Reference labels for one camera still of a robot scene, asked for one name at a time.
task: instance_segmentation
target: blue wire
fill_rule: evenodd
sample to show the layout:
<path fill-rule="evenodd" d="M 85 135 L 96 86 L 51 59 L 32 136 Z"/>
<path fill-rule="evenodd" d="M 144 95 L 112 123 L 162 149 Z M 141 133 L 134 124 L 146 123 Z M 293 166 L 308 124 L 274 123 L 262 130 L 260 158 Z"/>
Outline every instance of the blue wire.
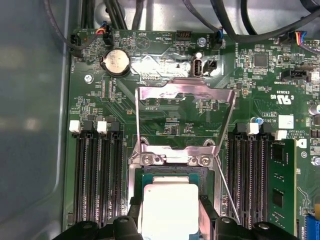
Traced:
<path fill-rule="evenodd" d="M 219 29 L 219 35 L 220 35 L 220 39 L 223 39 L 223 38 L 224 38 L 223 30 Z"/>
<path fill-rule="evenodd" d="M 301 34 L 301 38 L 300 38 L 301 43 L 304 42 L 306 35 L 307 35 L 307 32 L 306 32 L 306 31 L 304 31 L 304 32 Z"/>

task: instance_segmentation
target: chip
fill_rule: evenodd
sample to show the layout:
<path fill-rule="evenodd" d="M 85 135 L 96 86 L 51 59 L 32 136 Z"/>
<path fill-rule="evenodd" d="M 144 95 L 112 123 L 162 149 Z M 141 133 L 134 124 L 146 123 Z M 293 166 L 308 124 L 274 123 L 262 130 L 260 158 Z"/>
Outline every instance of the chip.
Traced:
<path fill-rule="evenodd" d="M 284 194 L 276 189 L 272 190 L 272 202 L 279 208 L 284 205 Z"/>
<path fill-rule="evenodd" d="M 268 67 L 268 54 L 256 53 L 253 60 L 255 67 L 266 68 Z"/>
<path fill-rule="evenodd" d="M 273 160 L 277 162 L 283 162 L 284 160 L 284 148 L 282 145 L 273 144 L 272 145 L 272 156 Z"/>

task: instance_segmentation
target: motherboard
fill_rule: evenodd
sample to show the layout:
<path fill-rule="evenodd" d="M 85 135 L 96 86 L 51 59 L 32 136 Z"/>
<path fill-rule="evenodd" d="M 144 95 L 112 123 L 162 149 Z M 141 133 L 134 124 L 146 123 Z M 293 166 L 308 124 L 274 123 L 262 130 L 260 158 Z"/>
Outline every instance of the motherboard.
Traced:
<path fill-rule="evenodd" d="M 72 39 L 94 34 L 77 29 Z M 99 35 L 70 63 L 64 229 L 83 220 L 103 226 L 127 214 L 153 175 L 176 174 L 194 179 L 220 216 L 235 217 L 228 189 L 244 227 L 266 221 L 315 239 L 319 56 L 280 38 Z"/>

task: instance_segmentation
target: silver metal bracket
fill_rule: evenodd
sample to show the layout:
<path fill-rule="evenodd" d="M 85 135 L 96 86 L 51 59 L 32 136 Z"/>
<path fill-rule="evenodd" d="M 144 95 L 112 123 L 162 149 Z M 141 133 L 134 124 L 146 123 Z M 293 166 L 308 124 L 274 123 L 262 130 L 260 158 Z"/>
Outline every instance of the silver metal bracket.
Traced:
<path fill-rule="evenodd" d="M 217 100 L 228 104 L 225 117 L 222 121 L 218 135 L 217 145 L 214 146 L 187 146 L 182 150 L 173 150 L 170 146 L 157 146 L 137 142 L 140 162 L 144 165 L 161 165 L 162 161 L 168 163 L 197 163 L 200 166 L 212 167 L 208 161 L 213 161 L 221 149 L 228 124 L 235 108 L 237 93 L 232 89 L 212 89 L 199 78 L 175 78 L 161 87 L 140 86 L 135 90 L 135 110 L 137 139 L 141 139 L 140 133 L 140 100 L 174 99 L 178 94 L 192 94 L 196 100 Z"/>

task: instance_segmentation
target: black cable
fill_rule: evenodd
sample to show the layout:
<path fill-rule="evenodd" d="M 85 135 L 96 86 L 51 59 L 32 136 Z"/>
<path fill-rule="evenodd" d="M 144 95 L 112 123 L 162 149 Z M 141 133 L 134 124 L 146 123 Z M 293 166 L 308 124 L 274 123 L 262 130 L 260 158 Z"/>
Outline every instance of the black cable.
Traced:
<path fill-rule="evenodd" d="M 45 12 L 48 15 L 48 18 L 50 20 L 50 23 L 55 31 L 55 33 L 58 35 L 58 37 L 70 48 L 75 50 L 83 50 L 87 48 L 90 44 L 92 44 L 98 37 L 97 34 L 95 34 L 92 38 L 88 39 L 83 45 L 77 46 L 72 44 L 68 39 L 65 38 L 65 36 L 62 34 L 61 30 L 59 29 L 57 22 L 55 20 L 55 16 L 52 12 L 51 6 L 50 6 L 50 0 L 43 0 Z"/>
<path fill-rule="evenodd" d="M 87 0 L 82 0 L 80 28 L 87 27 Z"/>
<path fill-rule="evenodd" d="M 86 2 L 86 24 L 88 29 L 94 29 L 95 23 L 94 23 L 94 11 L 95 11 L 95 0 L 87 0 Z"/>
<path fill-rule="evenodd" d="M 259 35 L 238 35 L 235 33 L 235 30 L 233 29 L 230 23 L 223 0 L 210 0 L 210 2 L 225 32 L 229 35 L 229 37 L 232 40 L 238 43 L 259 42 L 269 38 L 278 37 L 287 32 L 292 32 L 298 28 L 301 28 L 302 26 L 306 25 L 307 23 L 311 22 L 312 20 L 320 16 L 320 9 L 318 9 L 306 17 L 303 17 L 302 19 L 295 21 L 294 23 L 291 23 L 288 26 L 279 28 L 274 31 L 266 32 Z"/>
<path fill-rule="evenodd" d="M 306 51 L 310 52 L 310 53 L 313 53 L 313 54 L 316 54 L 316 55 L 320 55 L 320 51 L 315 50 L 315 49 L 313 49 L 311 47 L 308 47 L 308 46 L 304 45 L 303 43 L 301 43 L 299 45 L 299 47 L 302 48 L 303 50 L 306 50 Z"/>
<path fill-rule="evenodd" d="M 189 10 L 189 12 L 195 16 L 203 25 L 205 25 L 210 30 L 217 33 L 219 29 L 215 26 L 213 26 L 211 23 L 209 23 L 207 20 L 204 19 L 204 17 L 201 16 L 201 14 L 195 9 L 195 7 L 191 4 L 190 0 L 182 0 L 185 7 Z"/>
<path fill-rule="evenodd" d="M 128 28 L 127 28 L 127 24 L 126 24 L 126 21 L 125 21 L 125 17 L 123 15 L 122 11 L 121 11 L 121 8 L 120 8 L 118 0 L 112 0 L 112 5 L 113 5 L 113 8 L 114 8 L 115 15 L 117 16 L 117 18 L 119 20 L 120 29 L 127 30 Z"/>
<path fill-rule="evenodd" d="M 248 0 L 241 0 L 240 2 L 240 12 L 241 12 L 241 18 L 243 25 L 250 35 L 257 35 L 257 32 L 255 31 L 254 27 L 252 26 L 249 14 L 248 14 Z"/>
<path fill-rule="evenodd" d="M 131 30 L 138 30 L 139 29 L 142 13 L 144 11 L 144 1 L 145 0 L 136 0 L 135 14 L 133 17 Z"/>
<path fill-rule="evenodd" d="M 317 4 L 314 0 L 300 0 L 300 2 L 310 13 L 313 13 L 320 8 L 320 5 Z"/>
<path fill-rule="evenodd" d="M 120 29 L 119 28 L 119 23 L 118 23 L 118 19 L 117 19 L 117 16 L 116 16 L 116 13 L 115 13 L 115 10 L 112 6 L 112 2 L 111 0 L 103 0 L 104 4 L 105 4 L 105 7 L 108 11 L 108 14 L 110 16 L 110 20 L 111 20 L 111 23 L 112 23 L 112 26 L 114 29 Z"/>

